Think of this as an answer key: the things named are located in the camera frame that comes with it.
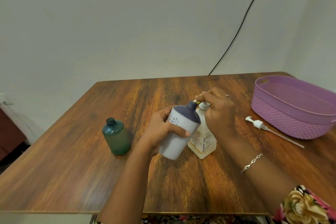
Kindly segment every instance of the forearm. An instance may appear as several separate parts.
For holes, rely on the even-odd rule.
[[[140,223],[153,149],[140,140],[99,214],[104,224]]]
[[[240,170],[262,152],[257,151],[239,135],[220,140],[221,145],[234,159]],[[244,172],[247,179],[256,188],[270,214],[274,214],[288,193],[298,185],[280,168],[265,156],[259,158]]]

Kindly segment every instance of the plastic basket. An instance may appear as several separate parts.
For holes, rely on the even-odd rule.
[[[336,124],[336,94],[292,77],[257,79],[251,106],[269,124],[298,139],[320,137]]]

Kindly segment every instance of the floral fabric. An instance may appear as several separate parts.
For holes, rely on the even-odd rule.
[[[263,217],[268,224],[336,224],[336,211],[307,190],[294,188],[283,200],[276,215]],[[167,216],[143,215],[142,224],[260,224],[254,216]]]

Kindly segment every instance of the bracelet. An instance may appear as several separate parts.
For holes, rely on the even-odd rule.
[[[251,165],[252,165],[258,158],[260,158],[262,155],[263,155],[263,154],[261,153],[261,154],[259,154],[258,156],[256,156],[255,159],[253,159],[253,160],[251,161],[251,163],[249,163],[248,165],[246,165],[246,166],[244,167],[244,170],[242,170],[241,173],[243,174],[245,170],[248,170],[248,169],[250,168],[250,166],[251,166]]]

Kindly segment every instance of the person's right arm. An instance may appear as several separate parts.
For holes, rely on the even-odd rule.
[[[210,103],[205,114],[207,126],[240,170],[262,153],[237,133],[235,105],[223,90],[212,88],[196,96],[196,99]],[[265,156],[261,156],[242,175],[245,175],[256,188],[270,214],[276,212],[288,193],[298,185]]]

